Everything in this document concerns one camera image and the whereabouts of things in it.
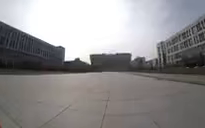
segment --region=concrete pavement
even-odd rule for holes
[[[0,75],[3,128],[205,128],[205,86],[126,73]]]

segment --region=building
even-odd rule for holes
[[[158,68],[158,65],[159,65],[159,63],[158,63],[157,58],[146,61],[146,68],[147,69],[155,70]]]
[[[157,44],[157,52],[158,52],[158,66],[163,68],[166,66],[166,45],[165,42],[160,42]]]
[[[143,69],[146,65],[145,57],[136,57],[134,60],[130,62],[132,69]]]
[[[97,71],[126,71],[131,62],[130,53],[90,55],[91,66]]]
[[[63,65],[65,49],[0,22],[0,67],[57,68]]]
[[[205,65],[205,14],[166,41],[158,43],[157,51],[160,67]]]
[[[91,66],[76,58],[73,61],[65,61],[63,64],[63,70],[67,72],[89,72],[91,71]]]

